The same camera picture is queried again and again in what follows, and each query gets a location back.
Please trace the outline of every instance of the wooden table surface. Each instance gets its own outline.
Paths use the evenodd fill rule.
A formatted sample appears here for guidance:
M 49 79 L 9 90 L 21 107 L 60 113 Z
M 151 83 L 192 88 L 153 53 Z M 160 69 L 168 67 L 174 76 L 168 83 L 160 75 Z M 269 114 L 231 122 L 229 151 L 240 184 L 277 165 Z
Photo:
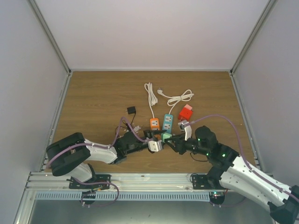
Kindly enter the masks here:
M 152 117 L 148 104 L 148 93 L 144 84 L 153 83 L 153 90 L 159 102 L 153 106 L 156 118 L 163 124 L 164 115 L 169 112 L 167 99 L 157 94 L 161 87 L 167 96 L 177 96 L 190 89 L 194 93 L 191 120 L 209 114 L 227 116 L 240 132 L 242 145 L 249 162 L 254 163 L 248 135 L 235 96 L 231 79 L 227 72 L 161 72 L 161 71 L 120 71 L 120 72 L 74 72 L 64 101 L 63 110 L 55 133 L 54 141 L 74 132 L 93 142 L 111 144 L 115 137 L 115 128 L 120 117 L 129 120 L 126 108 L 135 106 L 137 113 L 134 125 L 149 129 Z M 172 114 L 174 116 L 172 133 L 181 133 L 177 116 L 186 102 L 179 102 Z M 199 126 L 206 125 L 216 133 L 222 144 L 239 151 L 236 135 L 231 125 L 224 119 L 213 117 L 192 126 L 193 132 Z M 194 155 L 195 159 L 205 159 Z M 127 160 L 118 165 L 109 165 L 100 161 L 89 161 L 96 172 L 171 172 L 171 173 L 206 173 L 211 168 L 208 162 L 194 161 L 189 153 L 179 155 L 171 148 L 151 154 L 148 150 L 129 154 Z

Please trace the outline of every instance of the white wall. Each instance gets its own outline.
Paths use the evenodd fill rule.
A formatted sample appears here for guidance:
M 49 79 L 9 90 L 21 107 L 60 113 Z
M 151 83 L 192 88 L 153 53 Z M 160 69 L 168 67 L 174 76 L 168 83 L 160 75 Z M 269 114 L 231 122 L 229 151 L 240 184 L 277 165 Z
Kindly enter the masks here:
M 268 0 L 36 0 L 71 69 L 229 70 Z
M 299 185 L 299 1 L 278 1 L 235 75 L 267 172 Z
M 40 166 L 66 72 L 25 0 L 0 1 L 0 30 L 0 222 L 10 224 Z

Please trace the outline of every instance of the white robotic arm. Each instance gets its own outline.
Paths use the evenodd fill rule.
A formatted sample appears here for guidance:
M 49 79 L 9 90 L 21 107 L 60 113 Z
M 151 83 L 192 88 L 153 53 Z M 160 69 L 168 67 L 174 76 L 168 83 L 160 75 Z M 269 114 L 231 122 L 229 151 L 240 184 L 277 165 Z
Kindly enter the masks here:
M 179 123 L 184 134 L 165 140 L 175 152 L 183 154 L 191 151 L 207 156 L 213 165 L 208 172 L 209 184 L 231 189 L 261 205 L 270 212 L 272 218 L 280 224 L 293 224 L 299 213 L 299 187 L 290 187 L 266 175 L 244 159 L 232 148 L 218 143 L 216 136 L 205 126 L 195 131 L 187 122 Z M 126 155 L 148 148 L 150 152 L 163 149 L 161 140 L 153 137 L 155 133 L 145 132 L 144 141 L 139 141 L 132 132 L 118 138 L 113 146 L 90 142 L 81 133 L 75 133 L 47 147 L 47 154 L 52 162 L 53 175 L 68 175 L 80 182 L 94 181 L 94 171 L 84 161 L 102 161 L 118 164 Z

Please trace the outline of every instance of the power plug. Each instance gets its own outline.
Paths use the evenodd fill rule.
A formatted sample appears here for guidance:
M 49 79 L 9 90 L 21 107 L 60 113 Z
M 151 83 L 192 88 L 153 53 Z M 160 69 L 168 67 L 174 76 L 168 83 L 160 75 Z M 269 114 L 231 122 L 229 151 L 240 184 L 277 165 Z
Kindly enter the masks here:
M 172 120 L 173 120 L 173 116 L 171 114 L 166 114 L 164 116 L 164 122 L 163 122 L 162 130 L 166 130 L 166 132 L 168 134 L 171 134 Z
M 165 143 L 165 139 L 171 138 L 172 134 L 164 132 L 164 133 L 161 134 L 161 137 L 162 137 L 162 142 Z
M 151 130 L 160 130 L 160 123 L 158 118 L 152 118 L 149 120 Z

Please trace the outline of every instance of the coiled white cable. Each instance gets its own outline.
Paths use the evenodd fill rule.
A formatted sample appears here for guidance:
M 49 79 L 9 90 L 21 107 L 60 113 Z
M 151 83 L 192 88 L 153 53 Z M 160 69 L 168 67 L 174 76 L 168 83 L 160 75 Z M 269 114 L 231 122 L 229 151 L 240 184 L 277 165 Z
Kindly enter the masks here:
M 146 83 L 146 84 L 144 84 L 144 88 L 145 88 L 146 92 L 148 92 L 148 94 L 149 94 L 149 108 L 151 110 L 151 113 L 153 114 L 153 118 L 155 118 L 155 115 L 154 115 L 154 112 L 153 112 L 153 109 L 151 108 L 151 106 L 158 103 L 158 99 L 153 92 L 153 84 Z
M 169 114 L 171 114 L 172 109 L 179 101 L 189 101 L 194 96 L 191 90 L 186 90 L 181 96 L 175 96 L 175 97 L 169 97 L 164 95 L 163 90 L 161 88 L 159 88 L 157 92 L 159 95 L 169 98 L 169 100 L 167 101 L 167 105 L 172 106 L 172 108 L 169 111 Z

